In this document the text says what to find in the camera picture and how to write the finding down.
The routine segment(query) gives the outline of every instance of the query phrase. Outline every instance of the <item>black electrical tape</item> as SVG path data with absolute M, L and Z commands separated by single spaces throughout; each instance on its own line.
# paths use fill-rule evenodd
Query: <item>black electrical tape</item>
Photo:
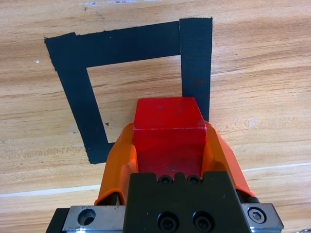
M 194 97 L 204 120 L 209 120 L 212 18 L 179 21 L 183 97 Z
M 108 143 L 87 74 L 87 67 L 175 56 L 180 55 L 182 51 L 183 96 L 195 97 L 204 119 L 208 119 L 209 106 L 206 105 L 206 102 L 209 103 L 209 92 L 204 93 L 209 91 L 207 88 L 210 83 L 210 76 L 207 75 L 208 68 L 200 67 L 203 71 L 199 72 L 197 77 L 193 74 L 195 73 L 194 69 L 200 64 L 200 56 L 202 56 L 204 64 L 205 60 L 211 57 L 211 39 L 209 41 L 211 19 L 199 19 L 200 22 L 203 22 L 202 25 L 196 30 L 191 30 L 189 27 L 196 28 L 193 25 L 194 20 L 193 18 L 181 20 L 180 28 L 179 22 L 169 22 L 86 35 L 69 33 L 45 39 L 52 63 L 59 75 L 77 122 L 90 163 L 106 162 L 114 143 Z M 205 37 L 201 35 L 203 30 L 207 30 Z M 187 68 L 191 66 L 190 59 L 192 57 L 189 54 L 193 49 L 201 49 L 201 47 L 189 47 L 192 42 L 188 42 L 185 36 L 188 31 L 194 35 L 198 33 L 199 42 L 206 43 L 205 46 L 201 46 L 204 49 L 203 52 L 198 53 L 195 57 L 193 68 Z

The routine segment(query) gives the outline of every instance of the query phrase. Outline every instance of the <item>bolt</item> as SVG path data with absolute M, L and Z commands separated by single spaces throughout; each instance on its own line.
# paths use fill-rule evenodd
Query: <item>bolt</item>
M 200 183 L 201 182 L 201 178 L 198 177 L 198 176 L 192 175 L 192 176 L 188 177 L 188 182 L 189 183 L 193 183 L 193 184 Z
M 266 221 L 266 217 L 262 210 L 259 210 L 257 208 L 251 208 L 248 211 L 248 216 L 253 220 L 255 223 L 264 223 Z
M 173 180 L 170 176 L 162 176 L 160 177 L 159 182 L 161 182 L 162 184 L 171 184 Z

